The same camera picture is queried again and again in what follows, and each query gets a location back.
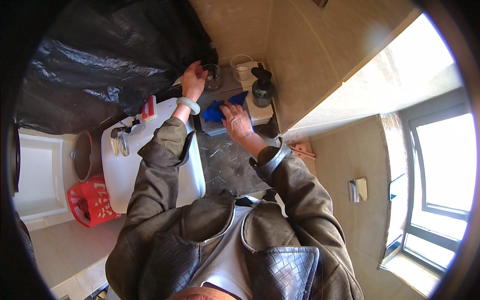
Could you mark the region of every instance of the white plastic basin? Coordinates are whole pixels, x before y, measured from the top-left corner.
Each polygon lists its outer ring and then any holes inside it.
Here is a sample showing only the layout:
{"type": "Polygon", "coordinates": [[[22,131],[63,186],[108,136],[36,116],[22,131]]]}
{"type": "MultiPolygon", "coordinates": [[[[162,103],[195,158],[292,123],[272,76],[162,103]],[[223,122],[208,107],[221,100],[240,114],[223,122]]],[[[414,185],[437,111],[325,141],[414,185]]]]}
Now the white plastic basin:
{"type": "MultiPolygon", "coordinates": [[[[139,134],[128,137],[130,154],[123,156],[119,153],[115,156],[110,141],[110,134],[113,128],[122,127],[117,123],[106,129],[102,134],[102,164],[105,184],[110,196],[110,205],[118,214],[125,214],[127,206],[132,197],[135,179],[142,158],[137,154],[153,137],[155,129],[159,128],[164,121],[168,120],[177,107],[177,98],[171,98],[157,104],[158,116],[145,123],[145,127],[139,134]]],[[[126,126],[131,126],[133,117],[122,121],[126,126]]],[[[193,131],[191,120],[187,123],[187,132],[193,131]]],[[[195,199],[205,195],[205,179],[200,161],[197,137],[194,136],[189,150],[189,160],[179,169],[179,195],[177,207],[191,204],[195,199]]]]}
{"type": "Polygon", "coordinates": [[[68,211],[63,186],[63,140],[19,134],[20,180],[13,197],[20,219],[60,214],[68,211]]]}

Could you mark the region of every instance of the window sill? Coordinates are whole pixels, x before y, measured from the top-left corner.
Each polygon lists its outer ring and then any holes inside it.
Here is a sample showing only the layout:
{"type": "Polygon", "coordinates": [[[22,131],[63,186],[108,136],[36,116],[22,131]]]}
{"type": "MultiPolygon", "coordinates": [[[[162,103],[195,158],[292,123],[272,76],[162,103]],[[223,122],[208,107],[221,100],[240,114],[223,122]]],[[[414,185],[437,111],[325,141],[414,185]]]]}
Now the window sill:
{"type": "Polygon", "coordinates": [[[441,281],[437,274],[401,253],[384,266],[427,298],[441,281]]]}

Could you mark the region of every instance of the person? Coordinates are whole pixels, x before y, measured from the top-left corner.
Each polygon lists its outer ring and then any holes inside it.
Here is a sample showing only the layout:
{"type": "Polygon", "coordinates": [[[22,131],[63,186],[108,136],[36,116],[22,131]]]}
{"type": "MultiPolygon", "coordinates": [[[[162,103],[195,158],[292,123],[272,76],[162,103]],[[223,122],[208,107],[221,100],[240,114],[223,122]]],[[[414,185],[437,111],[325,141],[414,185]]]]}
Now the person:
{"type": "MultiPolygon", "coordinates": [[[[180,78],[182,93],[200,97],[200,62],[180,78]]],[[[233,195],[176,208],[185,123],[179,104],[138,154],[143,158],[125,225],[106,263],[123,300],[362,299],[345,236],[327,191],[288,147],[269,146],[238,105],[221,107],[231,138],[257,160],[259,177],[285,204],[236,205],[233,195]]]]}

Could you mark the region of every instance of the blue cloth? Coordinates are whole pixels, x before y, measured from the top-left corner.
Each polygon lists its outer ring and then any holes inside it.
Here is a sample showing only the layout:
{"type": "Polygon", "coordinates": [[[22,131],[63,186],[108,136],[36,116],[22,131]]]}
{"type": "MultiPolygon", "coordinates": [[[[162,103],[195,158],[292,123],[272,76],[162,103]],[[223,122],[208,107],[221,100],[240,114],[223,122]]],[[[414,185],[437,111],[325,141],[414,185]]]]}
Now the blue cloth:
{"type": "MultiPolygon", "coordinates": [[[[231,104],[238,104],[240,106],[243,105],[245,102],[245,98],[247,97],[248,91],[242,92],[238,95],[230,97],[228,100],[231,104]]],[[[202,117],[205,118],[205,120],[210,121],[210,122],[217,122],[222,124],[222,119],[226,119],[225,115],[223,114],[222,110],[220,109],[220,106],[225,105],[225,101],[213,101],[212,104],[204,111],[202,114],[202,117]]]]}

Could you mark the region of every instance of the soap dispenser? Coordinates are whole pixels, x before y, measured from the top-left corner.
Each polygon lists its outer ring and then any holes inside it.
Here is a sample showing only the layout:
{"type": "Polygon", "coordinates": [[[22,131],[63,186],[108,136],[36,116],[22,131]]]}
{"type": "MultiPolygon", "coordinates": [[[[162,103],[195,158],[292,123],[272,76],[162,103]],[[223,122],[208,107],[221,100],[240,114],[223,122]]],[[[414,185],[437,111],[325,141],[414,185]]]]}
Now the soap dispenser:
{"type": "Polygon", "coordinates": [[[270,82],[272,74],[265,70],[262,65],[252,68],[252,74],[258,78],[252,85],[253,103],[260,108],[265,108],[272,103],[274,89],[270,82]]]}

